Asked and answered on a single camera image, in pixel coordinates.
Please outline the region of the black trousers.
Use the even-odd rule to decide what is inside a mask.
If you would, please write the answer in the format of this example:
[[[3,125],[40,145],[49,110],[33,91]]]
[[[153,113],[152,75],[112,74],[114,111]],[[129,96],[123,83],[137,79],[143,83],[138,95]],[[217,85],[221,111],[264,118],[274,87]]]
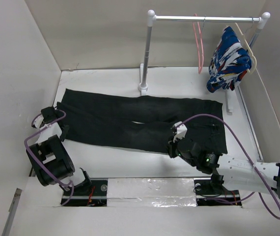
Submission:
[[[67,89],[66,139],[96,146],[167,153],[172,126],[184,121],[186,137],[202,148],[227,153],[222,104],[197,98],[122,97]]]

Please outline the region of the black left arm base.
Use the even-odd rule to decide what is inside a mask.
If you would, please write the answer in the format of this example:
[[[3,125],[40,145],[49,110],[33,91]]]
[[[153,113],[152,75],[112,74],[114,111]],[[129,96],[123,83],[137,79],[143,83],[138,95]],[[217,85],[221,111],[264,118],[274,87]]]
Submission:
[[[61,205],[65,207],[106,207],[107,206],[108,179],[92,178],[91,185],[79,184],[68,201],[71,189],[63,191]]]

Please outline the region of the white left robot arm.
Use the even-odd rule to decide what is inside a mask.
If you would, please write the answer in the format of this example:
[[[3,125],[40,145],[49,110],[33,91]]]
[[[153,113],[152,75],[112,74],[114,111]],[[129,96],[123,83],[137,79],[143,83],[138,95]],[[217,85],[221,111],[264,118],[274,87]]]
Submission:
[[[69,126],[63,123],[66,113],[53,106],[41,110],[31,126],[37,132],[24,140],[26,153],[36,177],[43,186],[58,184],[66,193],[87,195],[93,184],[85,170],[84,178],[71,179],[75,166],[63,146]]]

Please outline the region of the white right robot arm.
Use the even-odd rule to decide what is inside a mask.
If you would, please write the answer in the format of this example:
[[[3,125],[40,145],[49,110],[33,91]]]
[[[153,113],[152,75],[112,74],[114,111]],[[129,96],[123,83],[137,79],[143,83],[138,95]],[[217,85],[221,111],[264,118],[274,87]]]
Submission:
[[[180,157],[198,171],[211,175],[210,188],[214,193],[220,194],[226,189],[273,192],[280,199],[280,162],[252,164],[249,160],[202,149],[186,138],[170,138],[168,154],[171,158]]]

